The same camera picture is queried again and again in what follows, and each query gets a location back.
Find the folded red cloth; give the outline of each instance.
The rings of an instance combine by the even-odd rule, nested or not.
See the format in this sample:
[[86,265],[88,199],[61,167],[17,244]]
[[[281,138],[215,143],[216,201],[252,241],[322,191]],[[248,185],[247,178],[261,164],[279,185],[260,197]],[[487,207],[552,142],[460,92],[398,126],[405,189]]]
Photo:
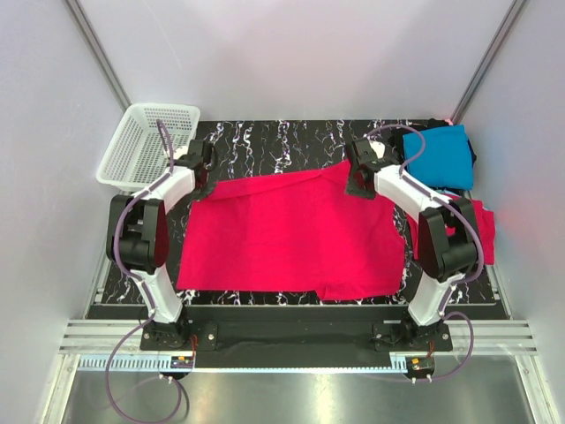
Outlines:
[[394,204],[345,194],[349,164],[223,181],[194,202],[178,289],[394,294],[404,240]]
[[[448,194],[452,199],[458,199],[458,196]],[[478,236],[480,244],[483,246],[485,253],[485,265],[494,264],[494,236],[496,235],[496,227],[494,226],[494,212],[483,208],[482,201],[471,201],[475,216],[477,217]],[[410,225],[410,234],[412,236],[412,245],[414,246],[414,259],[418,258],[418,226],[416,222],[408,217]],[[453,234],[453,230],[448,231],[448,235]]]

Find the black marble table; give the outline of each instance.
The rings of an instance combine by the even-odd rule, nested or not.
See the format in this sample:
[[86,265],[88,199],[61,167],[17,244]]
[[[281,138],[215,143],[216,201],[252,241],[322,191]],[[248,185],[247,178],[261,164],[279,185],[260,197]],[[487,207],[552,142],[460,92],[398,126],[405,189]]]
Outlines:
[[[339,163],[345,159],[343,143],[348,138],[359,138],[378,125],[406,121],[241,121],[200,122],[197,139],[214,142],[219,165],[210,174],[211,182],[246,178],[257,175],[315,170]],[[375,139],[386,141],[389,132],[383,131]],[[177,281],[186,224],[193,195],[182,199],[168,214],[170,252],[167,268],[173,282]],[[403,280],[393,296],[356,299],[341,302],[323,302],[323,305],[401,305],[410,301],[421,276],[421,268],[412,256],[410,229],[406,216],[396,208],[395,226],[406,240]],[[257,291],[179,291],[177,295],[186,305],[322,305],[314,291],[257,292]],[[486,272],[475,282],[461,284],[451,303],[493,303],[493,291]],[[128,281],[112,264],[102,296],[102,304],[135,305],[143,303],[136,285]]]

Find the reflective floor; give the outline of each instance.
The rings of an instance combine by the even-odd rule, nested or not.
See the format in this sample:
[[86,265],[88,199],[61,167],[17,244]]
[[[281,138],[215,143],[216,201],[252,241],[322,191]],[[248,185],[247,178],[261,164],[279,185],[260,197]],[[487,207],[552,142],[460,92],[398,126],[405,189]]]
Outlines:
[[[456,365],[439,358],[437,374]],[[172,411],[177,391],[155,381],[131,390],[148,373],[114,373],[120,406],[138,420],[160,420]],[[183,423],[359,424],[534,422],[511,358],[472,358],[453,379],[432,384],[398,382],[386,375],[192,374],[182,380],[190,398]],[[109,407],[101,372],[78,372],[65,423],[127,422]]]

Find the perforated basket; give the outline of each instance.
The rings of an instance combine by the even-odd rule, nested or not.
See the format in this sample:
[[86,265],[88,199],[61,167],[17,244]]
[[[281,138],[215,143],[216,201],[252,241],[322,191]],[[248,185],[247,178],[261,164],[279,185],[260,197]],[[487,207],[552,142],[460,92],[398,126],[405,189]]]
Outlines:
[[165,170],[165,155],[157,119],[167,126],[174,149],[194,138],[200,110],[167,103],[136,103],[124,113],[96,172],[96,179],[126,192],[155,181]]

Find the floor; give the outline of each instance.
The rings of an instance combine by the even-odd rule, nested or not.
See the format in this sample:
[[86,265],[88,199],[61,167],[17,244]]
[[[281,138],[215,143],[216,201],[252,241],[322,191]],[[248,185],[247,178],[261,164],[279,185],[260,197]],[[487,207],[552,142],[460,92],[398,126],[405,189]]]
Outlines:
[[[454,358],[438,358],[437,373],[443,374],[455,364]],[[160,420],[177,401],[176,391],[163,382],[132,390],[150,376],[111,376],[115,397],[123,398],[119,405],[138,420]],[[534,422],[516,363],[510,357],[473,357],[451,380],[416,386],[399,375],[193,374],[181,382],[190,399],[190,412],[187,414],[183,401],[171,422]],[[103,384],[102,372],[78,372],[62,422],[125,422],[109,407]]]
[[[359,138],[378,125],[403,121],[243,121],[200,122],[197,139],[214,142],[220,164],[211,181],[247,178],[297,170],[313,170],[339,163],[345,158],[343,143]],[[387,141],[388,131],[380,139]],[[177,280],[181,249],[190,212],[191,196],[180,201],[168,215],[170,253],[168,271]],[[410,232],[406,216],[397,208],[392,217],[406,240],[405,266],[401,288],[393,296],[355,299],[346,302],[323,302],[341,305],[404,305],[418,287],[421,268],[412,259]],[[186,305],[320,305],[315,292],[182,291]],[[495,301],[486,272],[478,281],[461,284],[451,303],[485,305]],[[102,294],[102,304],[138,305],[143,302],[135,284],[127,281],[112,264]]]

